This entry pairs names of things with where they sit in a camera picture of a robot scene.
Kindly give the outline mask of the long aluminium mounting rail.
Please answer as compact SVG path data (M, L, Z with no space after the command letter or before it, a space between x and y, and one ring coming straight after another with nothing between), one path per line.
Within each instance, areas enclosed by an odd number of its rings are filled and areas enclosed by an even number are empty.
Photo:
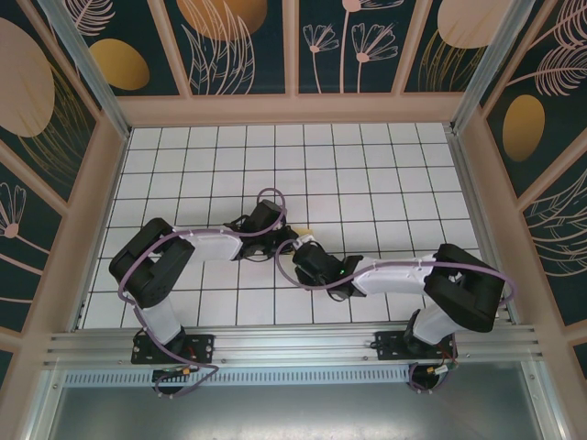
M189 328L189 335L215 337L213 363L220 367L372 365L370 348L380 331L400 331L404 322L292 324ZM54 369L128 368L134 329L95 329L53 334L42 354ZM465 363L540 360L545 349L531 325L498 323L492 332L455 335L458 361Z

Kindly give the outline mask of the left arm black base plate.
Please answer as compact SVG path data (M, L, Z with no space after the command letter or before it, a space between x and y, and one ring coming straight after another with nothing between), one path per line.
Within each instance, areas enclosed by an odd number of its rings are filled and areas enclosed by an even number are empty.
M165 347L184 361L210 364L215 337L213 335L177 335ZM135 335L130 362L133 365L162 365L179 363L179 360L162 352L148 335Z

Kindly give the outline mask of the aluminium table side rail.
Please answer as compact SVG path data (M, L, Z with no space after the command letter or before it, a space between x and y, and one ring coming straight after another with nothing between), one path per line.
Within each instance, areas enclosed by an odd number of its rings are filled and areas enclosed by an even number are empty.
M518 283L506 271L498 255L493 231L482 200L481 190L476 182L473 167L464 144L461 142L460 137L452 132L448 132L446 136L465 203L470 213L473 231L477 238L482 260L496 270L501 271L503 275L506 275L510 279L510 281L505 283L502 299L504 304L498 307L498 311L507 310L510 316L509 321L517 325L519 323L519 313L515 307L515 297L519 293Z

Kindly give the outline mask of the dark panel, single pink flower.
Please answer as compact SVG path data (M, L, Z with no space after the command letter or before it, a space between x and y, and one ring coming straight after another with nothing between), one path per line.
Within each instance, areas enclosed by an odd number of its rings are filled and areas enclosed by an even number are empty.
M0 317L19 330L27 318L61 215L0 163Z

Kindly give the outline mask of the pink wooden enclosure frame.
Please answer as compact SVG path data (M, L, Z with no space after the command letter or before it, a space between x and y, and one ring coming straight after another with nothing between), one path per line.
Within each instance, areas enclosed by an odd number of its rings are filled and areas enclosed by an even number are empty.
M39 366L50 335L69 325L138 326L108 266L150 219L218 227L250 211L268 186L283 192L289 223L312 229L338 257L420 257L443 243L482 257L446 136L465 91L404 90L432 0L416 0L389 93L300 93L300 0L282 0L285 93L219 96L192 95L164 0L147 1L179 93L115 95L129 125L124 140L38 2L17 0L96 125L67 201L0 141L0 163L61 215L24 325L17 331L0 317L9 367ZM587 128L518 196L487 123L556 2L536 0L459 137L498 255L519 286L519 318L560 373L587 347L587 320L562 322L524 211L566 171L587 170Z

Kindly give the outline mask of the dark panel, pale disc, leaves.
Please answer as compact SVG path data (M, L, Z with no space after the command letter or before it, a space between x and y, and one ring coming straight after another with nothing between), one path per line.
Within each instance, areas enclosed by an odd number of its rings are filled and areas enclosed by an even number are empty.
M511 0L432 0L404 90L466 90Z

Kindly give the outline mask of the dark panel, large pale disc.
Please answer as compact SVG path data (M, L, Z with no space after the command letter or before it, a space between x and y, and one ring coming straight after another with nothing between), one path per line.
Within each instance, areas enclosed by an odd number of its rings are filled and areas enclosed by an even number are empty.
M95 125L17 0L0 0L0 141L67 201Z

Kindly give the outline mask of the grey sheet metal shelf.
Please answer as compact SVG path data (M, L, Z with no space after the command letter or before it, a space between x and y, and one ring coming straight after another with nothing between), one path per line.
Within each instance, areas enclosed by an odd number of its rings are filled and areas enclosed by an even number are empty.
M68 389L49 440L559 440L516 382L416 394L404 384Z

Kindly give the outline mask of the dark panel, orange disc, feathers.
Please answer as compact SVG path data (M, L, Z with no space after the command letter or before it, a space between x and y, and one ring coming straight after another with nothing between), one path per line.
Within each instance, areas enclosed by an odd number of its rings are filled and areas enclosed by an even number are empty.
M282 0L164 0L190 92L284 94Z

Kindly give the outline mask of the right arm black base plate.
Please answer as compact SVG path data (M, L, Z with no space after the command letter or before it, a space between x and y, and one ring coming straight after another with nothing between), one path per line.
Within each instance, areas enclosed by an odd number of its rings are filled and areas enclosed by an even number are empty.
M418 339L406 341L403 331L381 331L374 334L370 344L379 360L441 360L444 355L458 357L453 335L444 337L438 344L429 345Z

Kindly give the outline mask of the dark panel, pink fern leaves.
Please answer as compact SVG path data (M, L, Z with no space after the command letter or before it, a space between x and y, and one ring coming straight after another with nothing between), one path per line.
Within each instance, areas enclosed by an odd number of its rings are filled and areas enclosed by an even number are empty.
M587 320L587 170L568 170L524 218L565 325Z

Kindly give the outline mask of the dark panel, pink flowers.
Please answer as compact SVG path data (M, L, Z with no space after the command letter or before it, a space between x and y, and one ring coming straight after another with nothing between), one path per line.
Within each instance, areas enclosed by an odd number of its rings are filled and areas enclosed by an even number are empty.
M416 0L300 0L301 94L389 93Z

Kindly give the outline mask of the dark panel, gold oval, fern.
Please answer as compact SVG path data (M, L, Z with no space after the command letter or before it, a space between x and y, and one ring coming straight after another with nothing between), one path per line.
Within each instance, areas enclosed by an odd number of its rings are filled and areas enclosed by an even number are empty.
M518 196L587 128L587 0L557 0L487 123Z

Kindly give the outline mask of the aluminium corner post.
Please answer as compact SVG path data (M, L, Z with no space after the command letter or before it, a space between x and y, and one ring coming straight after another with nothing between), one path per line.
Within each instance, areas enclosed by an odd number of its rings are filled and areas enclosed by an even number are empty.
M75 67L124 140L129 125L120 105L91 54L85 37L98 37L116 15L113 0L36 0L48 23L72 57Z
M536 0L513 0L499 23L490 44L471 77L454 116L450 120L450 133L457 137L471 119L477 105L493 77L504 63L517 35L527 22Z

